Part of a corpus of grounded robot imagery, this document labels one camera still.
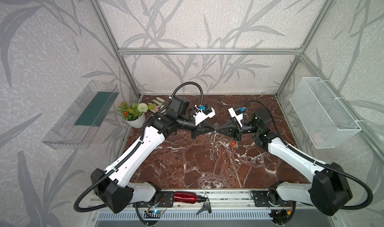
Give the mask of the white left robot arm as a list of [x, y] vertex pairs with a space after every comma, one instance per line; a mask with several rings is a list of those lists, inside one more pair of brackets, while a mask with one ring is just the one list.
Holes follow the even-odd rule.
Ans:
[[173, 97], [166, 112], [153, 115], [144, 127], [144, 134], [122, 156], [104, 170], [93, 171], [91, 182], [95, 185], [94, 193], [113, 213], [117, 214], [133, 203], [151, 202], [160, 192], [155, 184], [134, 184], [130, 180], [150, 153], [167, 137], [178, 130], [186, 130], [195, 139], [214, 130], [206, 120], [215, 116], [215, 109], [202, 105], [188, 117], [186, 113], [189, 103], [184, 97]]

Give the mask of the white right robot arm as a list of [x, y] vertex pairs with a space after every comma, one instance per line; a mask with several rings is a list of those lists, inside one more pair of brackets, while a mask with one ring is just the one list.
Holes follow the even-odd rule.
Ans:
[[235, 106], [228, 111], [231, 120], [218, 128], [218, 133], [235, 141], [240, 141], [244, 134], [253, 134], [253, 141], [258, 147], [279, 157], [309, 181], [307, 184], [278, 182], [270, 187], [275, 198], [312, 205], [327, 216], [334, 215], [352, 199], [347, 178], [340, 174], [343, 168], [332, 163], [331, 168], [326, 169], [324, 162], [311, 161], [309, 155], [284, 144], [277, 133], [270, 129], [273, 119], [266, 109], [256, 110], [249, 122], [244, 120], [245, 108]]

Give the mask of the beige and grey garden glove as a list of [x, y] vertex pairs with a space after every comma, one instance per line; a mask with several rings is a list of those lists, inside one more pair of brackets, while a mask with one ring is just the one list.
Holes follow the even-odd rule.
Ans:
[[156, 97], [150, 103], [148, 103], [148, 109], [149, 109], [149, 111], [155, 113], [155, 112], [159, 111], [160, 109], [162, 109], [163, 107], [165, 107], [165, 105], [167, 105], [167, 104], [168, 104], [168, 101], [166, 101], [160, 97]]

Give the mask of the white ribbed plant pot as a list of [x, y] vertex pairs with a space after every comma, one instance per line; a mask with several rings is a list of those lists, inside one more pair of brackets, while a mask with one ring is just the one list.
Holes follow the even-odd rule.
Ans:
[[139, 129], [144, 125], [144, 122], [146, 120], [145, 114], [142, 114], [138, 119], [134, 121], [127, 121], [128, 125], [130, 125], [132, 128]]

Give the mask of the artificial green plant with flowers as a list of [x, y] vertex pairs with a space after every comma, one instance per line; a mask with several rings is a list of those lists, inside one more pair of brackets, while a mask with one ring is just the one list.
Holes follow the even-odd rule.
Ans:
[[140, 104], [121, 103], [120, 106], [118, 107], [118, 110], [123, 116], [123, 119], [125, 121], [135, 121], [139, 119], [146, 112], [156, 110], [156, 105], [146, 104], [146, 103], [140, 103]]

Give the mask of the clear plastic wall tray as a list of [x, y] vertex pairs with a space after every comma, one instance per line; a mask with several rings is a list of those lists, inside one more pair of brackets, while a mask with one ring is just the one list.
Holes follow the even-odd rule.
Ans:
[[117, 84], [90, 81], [42, 142], [54, 150], [86, 150], [119, 93]]

